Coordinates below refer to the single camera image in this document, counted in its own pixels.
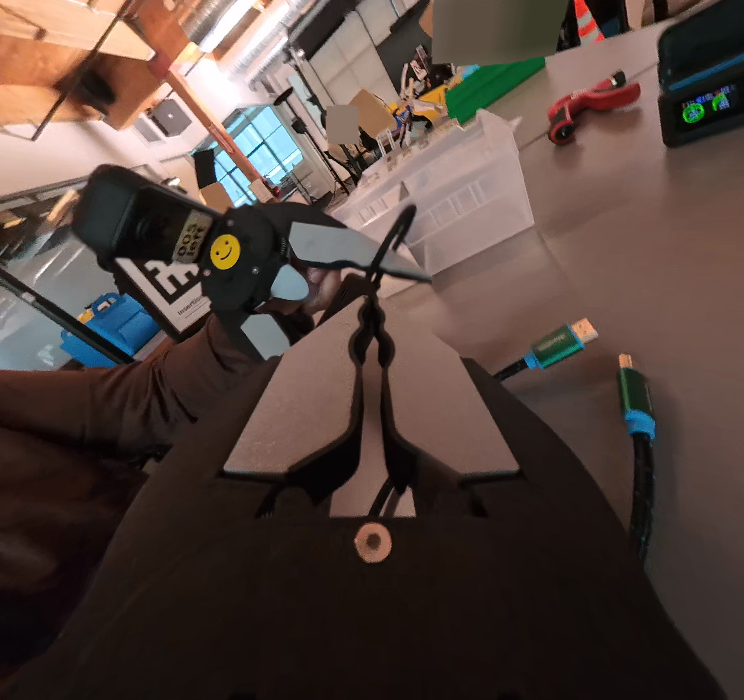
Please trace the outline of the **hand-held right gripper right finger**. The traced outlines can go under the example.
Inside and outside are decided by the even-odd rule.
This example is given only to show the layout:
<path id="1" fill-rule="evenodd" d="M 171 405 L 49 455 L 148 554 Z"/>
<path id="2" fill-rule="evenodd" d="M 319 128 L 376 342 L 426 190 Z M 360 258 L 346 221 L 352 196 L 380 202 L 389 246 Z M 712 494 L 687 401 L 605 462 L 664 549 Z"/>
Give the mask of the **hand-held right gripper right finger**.
<path id="1" fill-rule="evenodd" d="M 520 472 L 460 355 L 395 309 L 378 311 L 380 420 L 395 486 L 492 481 Z"/>

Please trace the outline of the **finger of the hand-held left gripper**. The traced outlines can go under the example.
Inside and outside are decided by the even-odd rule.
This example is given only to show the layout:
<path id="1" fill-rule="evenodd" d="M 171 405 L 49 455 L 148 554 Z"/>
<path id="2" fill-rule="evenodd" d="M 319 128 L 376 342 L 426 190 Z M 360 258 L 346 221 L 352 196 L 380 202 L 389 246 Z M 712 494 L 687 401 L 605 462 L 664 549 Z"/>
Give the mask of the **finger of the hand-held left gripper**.
<path id="1" fill-rule="evenodd" d="M 418 283 L 431 283 L 421 267 L 388 246 L 381 256 L 380 244 L 349 228 L 294 222 L 289 230 L 289 245 L 298 261 L 327 270 L 356 268 Z"/>

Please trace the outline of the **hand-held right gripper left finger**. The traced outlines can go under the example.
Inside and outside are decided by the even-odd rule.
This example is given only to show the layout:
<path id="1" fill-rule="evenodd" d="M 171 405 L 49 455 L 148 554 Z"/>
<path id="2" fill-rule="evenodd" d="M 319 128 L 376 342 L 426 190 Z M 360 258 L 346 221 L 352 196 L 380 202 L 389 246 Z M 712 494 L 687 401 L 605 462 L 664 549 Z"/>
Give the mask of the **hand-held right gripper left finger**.
<path id="1" fill-rule="evenodd" d="M 355 299 L 282 355 L 228 454 L 226 478 L 367 505 L 365 370 L 353 350 L 366 305 Z"/>

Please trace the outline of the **black usb hub with cable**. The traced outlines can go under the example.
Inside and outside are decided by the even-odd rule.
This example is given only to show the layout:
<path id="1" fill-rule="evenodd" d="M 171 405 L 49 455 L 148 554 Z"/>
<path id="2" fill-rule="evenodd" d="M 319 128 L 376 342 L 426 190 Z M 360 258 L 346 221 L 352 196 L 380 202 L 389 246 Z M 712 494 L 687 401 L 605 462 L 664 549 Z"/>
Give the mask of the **black usb hub with cable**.
<path id="1" fill-rule="evenodd" d="M 394 422 L 388 370 L 394 358 L 395 348 L 392 337 L 386 332 L 386 316 L 377 296 L 383 276 L 382 261 L 385 256 L 396 254 L 412 226 L 416 212 L 416 206 L 409 204 L 397 216 L 371 264 L 365 268 L 365 273 L 349 274 L 343 278 L 339 290 L 320 320 L 320 323 L 328 321 L 352 302 L 362 298 L 361 334 L 360 337 L 352 339 L 351 355 L 360 364 L 364 364 L 372 340 L 376 340 L 379 347 L 377 361 L 382 369 L 380 424 L 387 477 L 368 512 L 373 518 L 379 518 L 393 493 L 398 495 L 404 493 L 416 475 L 417 451 L 398 433 Z"/>

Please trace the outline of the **person's left forearm brown sleeve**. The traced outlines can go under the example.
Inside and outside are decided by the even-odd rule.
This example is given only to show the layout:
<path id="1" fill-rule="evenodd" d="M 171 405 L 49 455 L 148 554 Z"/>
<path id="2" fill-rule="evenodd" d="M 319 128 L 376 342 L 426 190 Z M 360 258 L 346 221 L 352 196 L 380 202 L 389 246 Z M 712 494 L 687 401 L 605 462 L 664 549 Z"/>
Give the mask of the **person's left forearm brown sleeve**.
<path id="1" fill-rule="evenodd" d="M 249 358 L 215 317 L 194 336 L 111 368 L 2 370 L 2 476 L 52 453 L 130 457 L 172 446 L 277 360 Z"/>

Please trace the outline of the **person's left hand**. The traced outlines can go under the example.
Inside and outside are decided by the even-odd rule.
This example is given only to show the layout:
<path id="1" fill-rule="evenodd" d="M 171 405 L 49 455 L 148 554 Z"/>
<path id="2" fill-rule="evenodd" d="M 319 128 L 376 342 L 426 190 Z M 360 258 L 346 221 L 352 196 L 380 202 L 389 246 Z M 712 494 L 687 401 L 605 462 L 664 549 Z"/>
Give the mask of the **person's left hand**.
<path id="1" fill-rule="evenodd" d="M 259 314 L 287 316 L 302 330 L 311 330 L 315 325 L 315 316 L 322 314 L 331 304 L 341 285 L 341 271 L 308 267 L 298 264 L 292 267 L 301 275 L 308 287 L 305 300 L 289 301 L 273 297 L 261 305 Z"/>

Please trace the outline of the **clear plastic storage bin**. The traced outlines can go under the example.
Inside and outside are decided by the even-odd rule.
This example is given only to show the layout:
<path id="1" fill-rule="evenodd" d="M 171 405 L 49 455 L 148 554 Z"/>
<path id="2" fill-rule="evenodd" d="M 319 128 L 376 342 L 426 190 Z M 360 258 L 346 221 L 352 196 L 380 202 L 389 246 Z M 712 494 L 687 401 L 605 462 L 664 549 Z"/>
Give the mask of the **clear plastic storage bin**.
<path id="1" fill-rule="evenodd" d="M 534 225 L 515 128 L 484 109 L 463 126 L 451 119 L 378 160 L 331 216 L 381 242 L 414 204 L 412 258 L 431 276 L 455 266 Z"/>

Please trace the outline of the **cardboard box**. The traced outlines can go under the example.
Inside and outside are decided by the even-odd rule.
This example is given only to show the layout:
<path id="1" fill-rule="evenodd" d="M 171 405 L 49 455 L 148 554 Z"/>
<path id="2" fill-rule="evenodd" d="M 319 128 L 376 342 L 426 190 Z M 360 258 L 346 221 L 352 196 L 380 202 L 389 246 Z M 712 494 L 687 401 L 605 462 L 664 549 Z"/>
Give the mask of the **cardboard box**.
<path id="1" fill-rule="evenodd" d="M 349 105 L 358 110 L 358 126 L 370 137 L 386 131 L 394 133 L 397 123 L 386 104 L 372 92 L 363 88 L 349 100 Z"/>

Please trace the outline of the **blue tool bag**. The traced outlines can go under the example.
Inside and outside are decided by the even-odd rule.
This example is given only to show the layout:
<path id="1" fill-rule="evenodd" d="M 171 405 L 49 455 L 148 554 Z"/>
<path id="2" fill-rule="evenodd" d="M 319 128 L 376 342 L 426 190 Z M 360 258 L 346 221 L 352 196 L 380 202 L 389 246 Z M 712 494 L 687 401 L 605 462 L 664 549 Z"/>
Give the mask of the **blue tool bag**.
<path id="1" fill-rule="evenodd" d="M 116 293 L 98 297 L 77 319 L 131 357 L 162 332 L 139 302 Z M 61 331 L 60 336 L 61 351 L 84 367 L 114 367 L 113 361 L 69 331 Z"/>

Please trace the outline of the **green board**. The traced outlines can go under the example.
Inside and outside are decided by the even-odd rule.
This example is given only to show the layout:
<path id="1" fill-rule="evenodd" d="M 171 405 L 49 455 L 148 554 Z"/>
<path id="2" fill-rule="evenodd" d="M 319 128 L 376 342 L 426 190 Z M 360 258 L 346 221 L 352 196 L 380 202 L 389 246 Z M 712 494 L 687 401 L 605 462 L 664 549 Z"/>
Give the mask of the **green board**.
<path id="1" fill-rule="evenodd" d="M 510 91 L 545 68 L 545 57 L 521 62 L 480 66 L 446 92 L 449 118 L 460 124 L 470 121 L 478 110 L 488 109 Z"/>

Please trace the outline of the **black softbox studio light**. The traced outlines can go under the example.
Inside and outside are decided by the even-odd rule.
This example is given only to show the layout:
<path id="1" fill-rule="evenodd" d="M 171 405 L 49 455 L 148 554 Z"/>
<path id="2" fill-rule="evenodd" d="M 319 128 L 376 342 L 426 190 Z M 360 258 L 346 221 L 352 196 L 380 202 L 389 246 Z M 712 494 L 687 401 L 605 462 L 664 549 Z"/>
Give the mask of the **black softbox studio light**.
<path id="1" fill-rule="evenodd" d="M 289 47 L 311 59 L 353 12 L 358 0 L 319 0 L 289 33 Z"/>

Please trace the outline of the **person's dark brown clothing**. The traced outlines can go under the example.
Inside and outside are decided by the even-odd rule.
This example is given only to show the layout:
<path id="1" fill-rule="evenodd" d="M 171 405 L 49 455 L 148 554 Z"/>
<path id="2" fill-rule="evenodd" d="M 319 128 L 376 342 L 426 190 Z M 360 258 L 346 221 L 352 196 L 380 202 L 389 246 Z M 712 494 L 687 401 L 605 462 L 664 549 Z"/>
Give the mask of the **person's dark brown clothing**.
<path id="1" fill-rule="evenodd" d="M 151 457 L 173 432 L 67 435 L 2 422 L 2 681 L 45 652 L 95 578 Z"/>

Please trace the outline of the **red pipe cutter tool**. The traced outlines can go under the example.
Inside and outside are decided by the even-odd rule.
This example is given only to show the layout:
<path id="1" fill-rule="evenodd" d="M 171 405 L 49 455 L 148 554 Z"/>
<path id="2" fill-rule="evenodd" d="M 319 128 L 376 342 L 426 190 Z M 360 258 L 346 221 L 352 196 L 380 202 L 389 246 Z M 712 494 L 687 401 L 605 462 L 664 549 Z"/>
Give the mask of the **red pipe cutter tool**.
<path id="1" fill-rule="evenodd" d="M 640 95 L 640 84 L 628 82 L 623 71 L 614 72 L 590 88 L 573 91 L 556 100 L 548 109 L 548 139 L 557 146 L 568 144 L 574 137 L 577 119 L 582 113 L 625 108 L 636 102 Z"/>

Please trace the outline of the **orange traffic cone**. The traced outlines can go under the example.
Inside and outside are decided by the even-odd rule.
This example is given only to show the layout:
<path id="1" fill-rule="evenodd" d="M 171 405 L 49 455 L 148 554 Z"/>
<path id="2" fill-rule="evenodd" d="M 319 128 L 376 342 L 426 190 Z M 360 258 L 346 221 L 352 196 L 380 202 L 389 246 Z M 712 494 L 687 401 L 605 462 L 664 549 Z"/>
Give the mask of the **orange traffic cone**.
<path id="1" fill-rule="evenodd" d="M 577 23 L 579 45 L 586 46 L 606 40 L 586 0 L 573 0 L 573 10 Z"/>

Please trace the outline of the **black power station with display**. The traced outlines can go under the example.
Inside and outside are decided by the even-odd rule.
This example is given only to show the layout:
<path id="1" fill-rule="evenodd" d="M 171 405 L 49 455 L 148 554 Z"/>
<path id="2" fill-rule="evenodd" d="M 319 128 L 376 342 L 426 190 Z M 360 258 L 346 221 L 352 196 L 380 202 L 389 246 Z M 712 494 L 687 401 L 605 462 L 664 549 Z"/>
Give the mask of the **black power station with display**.
<path id="1" fill-rule="evenodd" d="M 743 123 L 742 15 L 701 14 L 658 39 L 658 113 L 668 148 L 682 147 Z"/>

